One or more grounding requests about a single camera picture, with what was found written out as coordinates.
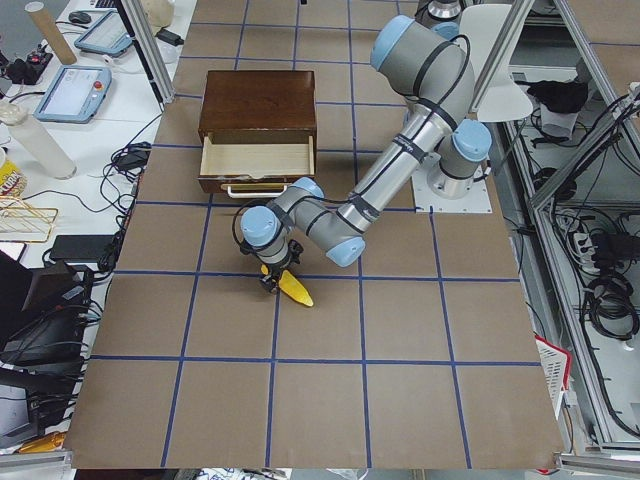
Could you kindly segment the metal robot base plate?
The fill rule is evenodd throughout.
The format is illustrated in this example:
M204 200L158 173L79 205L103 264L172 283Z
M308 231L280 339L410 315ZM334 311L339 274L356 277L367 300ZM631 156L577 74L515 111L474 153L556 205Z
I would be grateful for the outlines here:
M411 176L418 213L491 214L493 212L482 168L463 180L448 177L440 168L440 156L429 154Z

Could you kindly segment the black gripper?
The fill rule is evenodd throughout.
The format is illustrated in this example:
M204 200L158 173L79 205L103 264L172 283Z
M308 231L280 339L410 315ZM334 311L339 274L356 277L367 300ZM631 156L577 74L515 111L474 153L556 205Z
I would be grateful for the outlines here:
M294 239L284 239L259 252L258 258L267 268L267 272L260 279L263 288L269 293L278 290L278 282L282 279L284 271L291 263L299 264L302 253L303 246Z

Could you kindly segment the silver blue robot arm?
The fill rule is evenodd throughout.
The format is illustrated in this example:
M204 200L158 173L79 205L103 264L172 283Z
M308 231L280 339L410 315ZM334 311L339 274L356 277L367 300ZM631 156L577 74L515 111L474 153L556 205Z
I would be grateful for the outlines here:
M336 209L329 209L329 199L314 180L302 177L268 203L250 207L233 225L233 232L243 235L237 241L241 252L265 267L260 283L266 291L279 290L284 271L303 252L290 237L293 229L336 265L347 267L364 251L366 230L429 153L441 148L445 159L471 164L486 157L486 148L475 153L456 137L472 125L466 118L475 87L470 54L467 36L447 40L408 16L398 15L384 26L370 63L411 102L412 113Z

